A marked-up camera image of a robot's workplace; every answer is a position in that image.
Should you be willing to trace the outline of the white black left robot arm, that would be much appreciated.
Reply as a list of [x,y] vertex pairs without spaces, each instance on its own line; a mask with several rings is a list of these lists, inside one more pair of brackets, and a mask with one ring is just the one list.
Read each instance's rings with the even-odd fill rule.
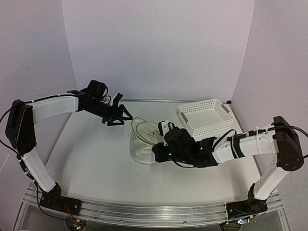
[[57,183],[38,154],[35,125],[58,115],[81,111],[102,118],[102,123],[107,126],[131,121],[133,116],[120,103],[123,95],[117,93],[107,100],[108,92],[104,83],[91,80],[82,90],[70,90],[66,94],[31,101],[15,100],[4,113],[8,116],[5,135],[10,142],[5,147],[16,153],[25,174],[44,192],[57,188]]

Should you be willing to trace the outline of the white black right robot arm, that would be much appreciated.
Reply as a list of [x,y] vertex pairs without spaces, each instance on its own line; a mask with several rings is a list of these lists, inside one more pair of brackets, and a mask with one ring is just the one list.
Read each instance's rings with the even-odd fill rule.
[[288,175],[299,170],[306,155],[303,155],[298,133],[307,136],[307,132],[291,126],[281,117],[263,128],[246,133],[237,133],[230,129],[220,137],[205,138],[196,141],[184,128],[162,121],[158,124],[162,142],[152,147],[154,160],[158,163],[172,161],[182,168],[215,167],[222,163],[239,160],[249,156],[273,154],[268,169],[250,189],[250,197],[243,201],[242,209],[253,213],[267,200],[270,193]]

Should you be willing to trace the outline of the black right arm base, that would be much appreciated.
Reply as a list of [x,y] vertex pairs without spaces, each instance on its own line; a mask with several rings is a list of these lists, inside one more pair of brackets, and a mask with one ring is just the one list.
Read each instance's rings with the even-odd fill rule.
[[254,187],[255,184],[253,183],[248,191],[246,200],[226,204],[228,220],[246,218],[250,215],[257,215],[267,211],[267,200],[256,199],[254,196]]

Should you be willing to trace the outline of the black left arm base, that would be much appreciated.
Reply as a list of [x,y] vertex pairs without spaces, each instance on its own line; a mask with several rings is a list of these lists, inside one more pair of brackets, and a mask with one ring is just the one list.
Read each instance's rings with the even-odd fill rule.
[[43,208],[67,213],[69,215],[78,215],[80,213],[82,201],[62,196],[62,189],[57,182],[49,192],[42,190],[40,187],[38,188],[42,191],[39,205]]

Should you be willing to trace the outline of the white mesh laundry bag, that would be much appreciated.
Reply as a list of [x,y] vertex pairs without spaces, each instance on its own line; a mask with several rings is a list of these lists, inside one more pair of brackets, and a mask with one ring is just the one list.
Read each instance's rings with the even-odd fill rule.
[[158,131],[158,123],[135,117],[131,122],[130,156],[141,164],[155,163],[152,148],[163,138]]

